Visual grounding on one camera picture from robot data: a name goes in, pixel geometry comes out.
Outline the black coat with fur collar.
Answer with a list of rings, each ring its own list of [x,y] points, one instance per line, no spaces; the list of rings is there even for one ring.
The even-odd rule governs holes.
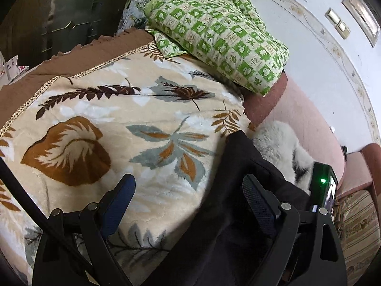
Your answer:
[[[248,285],[270,243],[243,194],[244,177],[252,174],[279,201],[304,209],[313,162],[281,121],[264,123],[251,138],[229,135],[202,206],[145,285]]]

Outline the pink headboard cushion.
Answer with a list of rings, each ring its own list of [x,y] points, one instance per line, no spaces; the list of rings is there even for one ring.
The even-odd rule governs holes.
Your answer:
[[[243,106],[252,128],[269,121],[283,121],[295,131],[300,144],[320,163],[332,166],[342,185],[346,160],[342,147],[313,102],[285,73],[266,96],[245,92]]]

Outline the leaf pattern beige blanket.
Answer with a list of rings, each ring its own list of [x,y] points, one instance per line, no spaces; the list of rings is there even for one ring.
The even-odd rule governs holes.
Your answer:
[[[59,54],[1,88],[1,159],[44,214],[136,192],[113,255],[133,285],[167,256],[213,182],[225,138],[250,125],[235,85],[130,29]]]

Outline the white paper bag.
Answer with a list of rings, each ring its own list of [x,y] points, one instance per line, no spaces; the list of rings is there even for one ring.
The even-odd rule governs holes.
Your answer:
[[[2,88],[5,85],[13,83],[21,75],[26,73],[29,69],[29,66],[18,65],[18,55],[13,58],[5,61],[4,55],[1,52],[1,67],[0,67],[0,87]]]

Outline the green checkered pillow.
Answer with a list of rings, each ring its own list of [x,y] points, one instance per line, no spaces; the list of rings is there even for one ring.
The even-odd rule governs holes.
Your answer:
[[[289,59],[289,49],[267,31],[251,0],[150,0],[144,14],[164,57],[190,54],[263,96]]]

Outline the dark glass cabinet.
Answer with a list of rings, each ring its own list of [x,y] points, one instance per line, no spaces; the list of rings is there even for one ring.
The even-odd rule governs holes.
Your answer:
[[[37,66],[117,33],[127,0],[1,0],[1,54]]]

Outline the gold wall switch plate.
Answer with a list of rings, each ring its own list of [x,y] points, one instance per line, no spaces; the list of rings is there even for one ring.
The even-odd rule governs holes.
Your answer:
[[[332,8],[327,10],[325,17],[327,17],[329,22],[334,26],[335,30],[339,33],[342,39],[347,39],[349,37],[350,30],[348,26]]]

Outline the gold framed wall panel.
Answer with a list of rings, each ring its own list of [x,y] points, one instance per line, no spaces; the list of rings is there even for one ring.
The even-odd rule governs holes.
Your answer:
[[[380,35],[380,24],[364,0],[342,0],[342,4],[353,16],[366,35],[372,47],[375,47]]]

